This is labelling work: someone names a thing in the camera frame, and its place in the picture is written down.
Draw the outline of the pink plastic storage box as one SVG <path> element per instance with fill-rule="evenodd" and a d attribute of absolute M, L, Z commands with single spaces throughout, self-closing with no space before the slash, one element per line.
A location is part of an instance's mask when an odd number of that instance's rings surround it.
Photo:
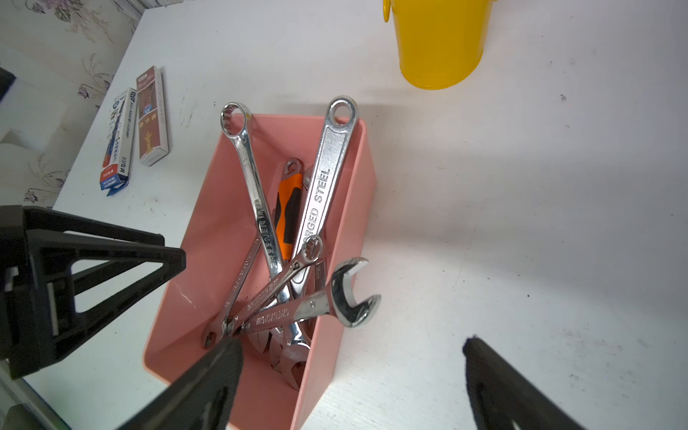
<path fill-rule="evenodd" d="M 252 147 L 269 202 L 275 202 L 288 159 L 315 159 L 324 119 L 258 115 Z M 360 122 L 324 230 L 330 267 L 361 254 L 376 172 L 367 124 Z M 143 354 L 146 370 L 173 383 L 203 355 L 202 333 L 223 308 L 255 235 L 255 221 L 235 148 L 221 138 L 208 168 L 181 247 L 186 270 L 166 287 Z M 342 325 L 320 317 L 299 390 L 249 342 L 230 424 L 238 429 L 299 429 L 333 379 Z"/>

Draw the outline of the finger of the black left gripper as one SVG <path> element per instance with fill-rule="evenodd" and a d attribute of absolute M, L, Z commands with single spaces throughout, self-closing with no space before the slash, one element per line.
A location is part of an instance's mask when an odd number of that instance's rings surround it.
<path fill-rule="evenodd" d="M 144 263 L 154 272 L 85 312 L 82 293 Z M 165 238 L 41 207 L 1 209 L 1 358 L 18 379 L 80 348 L 186 268 Z"/>

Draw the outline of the orange handled adjustable wrench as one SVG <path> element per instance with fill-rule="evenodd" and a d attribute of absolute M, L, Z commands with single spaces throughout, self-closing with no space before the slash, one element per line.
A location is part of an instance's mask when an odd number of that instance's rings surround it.
<path fill-rule="evenodd" d="M 298 230 L 298 217 L 303 190 L 303 164 L 299 159 L 289 159 L 282 170 L 275 209 L 275 232 L 283 260 L 293 253 Z"/>

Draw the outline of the large forged steel wrench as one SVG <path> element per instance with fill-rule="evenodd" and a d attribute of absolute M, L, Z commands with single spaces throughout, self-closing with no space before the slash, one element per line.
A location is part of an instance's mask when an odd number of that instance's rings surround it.
<path fill-rule="evenodd" d="M 338 96 L 329 105 L 324 118 L 321 141 L 301 214 L 293 253 L 297 254 L 310 236 L 321 233 L 325 226 L 349 142 L 358 123 L 358 106 L 348 96 Z M 279 371 L 294 389 L 300 380 L 294 368 L 304 365 L 310 352 L 310 338 L 298 322 L 283 327 Z"/>

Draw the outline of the small chrome combination wrench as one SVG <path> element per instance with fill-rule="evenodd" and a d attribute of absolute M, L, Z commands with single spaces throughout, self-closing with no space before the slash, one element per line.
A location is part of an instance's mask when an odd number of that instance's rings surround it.
<path fill-rule="evenodd" d="M 256 236 L 249 248 L 247 258 L 245 258 L 239 274 L 230 288 L 224 307 L 207 324 L 202 333 L 202 347 L 204 349 L 211 349 L 224 337 L 235 336 L 241 333 L 241 331 L 247 331 L 247 329 L 244 329 L 245 323 L 285 288 L 288 282 L 295 278 L 297 274 L 314 265 L 323 254 L 325 245 L 324 240 L 320 236 L 313 235 L 309 237 L 298 251 L 297 256 L 288 263 L 287 267 L 270 279 L 247 305 L 233 314 L 231 313 L 232 308 L 237 302 L 238 295 L 253 267 L 254 259 L 262 248 L 261 239 L 259 236 Z"/>

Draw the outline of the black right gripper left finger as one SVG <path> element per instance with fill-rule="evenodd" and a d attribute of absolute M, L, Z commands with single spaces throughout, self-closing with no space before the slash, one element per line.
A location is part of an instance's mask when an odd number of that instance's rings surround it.
<path fill-rule="evenodd" d="M 226 428 L 243 363 L 240 341 L 223 339 L 121 428 Z"/>

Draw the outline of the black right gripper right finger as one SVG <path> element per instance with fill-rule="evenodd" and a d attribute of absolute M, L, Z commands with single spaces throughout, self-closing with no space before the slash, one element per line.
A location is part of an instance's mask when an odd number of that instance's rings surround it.
<path fill-rule="evenodd" d="M 478 429 L 580 429 L 540 390 L 478 337 L 466 340 L 466 381 Z"/>

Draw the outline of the chrome end wrench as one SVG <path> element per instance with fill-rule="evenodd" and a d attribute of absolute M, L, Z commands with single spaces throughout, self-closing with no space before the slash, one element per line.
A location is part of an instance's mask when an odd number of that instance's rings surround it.
<path fill-rule="evenodd" d="M 353 278 L 368 264 L 363 257 L 355 257 L 340 263 L 330 282 L 321 290 L 290 300 L 266 310 L 242 308 L 238 314 L 223 327 L 223 337 L 259 333 L 272 328 L 310 320 L 322 315 L 331 315 L 347 328 L 365 325 L 378 310 L 382 296 L 374 294 L 358 303 L 353 296 Z"/>

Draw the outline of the long chrome combination wrench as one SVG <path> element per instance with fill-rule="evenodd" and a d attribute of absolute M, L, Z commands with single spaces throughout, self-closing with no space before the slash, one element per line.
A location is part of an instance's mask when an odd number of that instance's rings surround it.
<path fill-rule="evenodd" d="M 269 274 L 275 277 L 282 272 L 284 259 L 252 151 L 250 131 L 253 128 L 253 116 L 244 104 L 229 102 L 221 111 L 220 125 L 238 153 Z M 310 352 L 310 345 L 300 324 L 294 322 L 286 326 L 279 333 L 274 333 L 272 339 L 275 342 L 270 346 L 270 352 L 277 357 L 276 368 L 299 386 L 302 377 L 297 370 L 306 363 Z"/>

